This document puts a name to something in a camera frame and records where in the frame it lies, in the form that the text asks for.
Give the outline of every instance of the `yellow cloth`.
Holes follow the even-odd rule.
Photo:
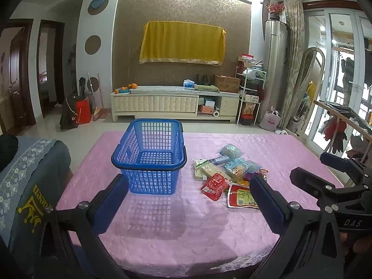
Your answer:
[[[222,27],[174,21],[150,21],[144,27],[139,63],[181,62],[221,65],[226,32]]]
[[[317,86],[313,83],[313,81],[310,81],[309,85],[307,86],[306,93],[309,96],[310,102],[312,103],[315,95],[315,91],[317,90]]]

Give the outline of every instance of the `arched standing mirror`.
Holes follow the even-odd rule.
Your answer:
[[[321,89],[326,58],[317,47],[310,47],[304,53],[297,85],[290,106],[291,119],[287,129],[304,137],[304,132],[314,110],[313,100],[317,99]]]

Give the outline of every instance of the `hand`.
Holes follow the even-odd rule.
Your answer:
[[[349,253],[349,248],[345,246],[347,241],[347,233],[340,233],[340,239],[342,243],[342,253],[347,255]],[[366,252],[372,246],[372,236],[366,236],[358,239],[353,244],[353,251],[355,253]]]

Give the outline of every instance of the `quilted mattress cover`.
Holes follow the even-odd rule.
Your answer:
[[[57,209],[70,209],[92,200],[119,173],[111,154],[123,132],[106,132],[85,157],[62,195]],[[316,199],[293,186],[292,169],[300,166],[336,185],[342,185],[326,166],[290,135],[184,133],[187,164],[176,192],[170,196],[128,193],[100,239],[123,268],[152,276],[185,277],[224,272],[254,265],[278,240],[259,210],[228,208],[226,196],[217,202],[200,192],[193,179],[193,159],[214,158],[227,143],[244,157],[266,168],[268,183],[287,201],[318,210]],[[75,245],[79,240],[71,233]]]

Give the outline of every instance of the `tile floor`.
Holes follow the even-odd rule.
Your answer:
[[[60,110],[55,108],[52,113],[44,119],[37,121],[23,135],[29,137],[53,138],[63,141],[71,154],[71,171],[74,173],[89,150],[98,140],[103,132],[106,131],[126,131],[129,123],[133,120],[131,117],[119,117],[118,122],[114,123],[109,118],[99,119],[96,122],[80,125],[76,129],[61,131],[60,129]],[[196,133],[241,133],[258,134],[271,133],[259,127],[241,126],[227,121],[194,121],[181,120],[184,132]]]

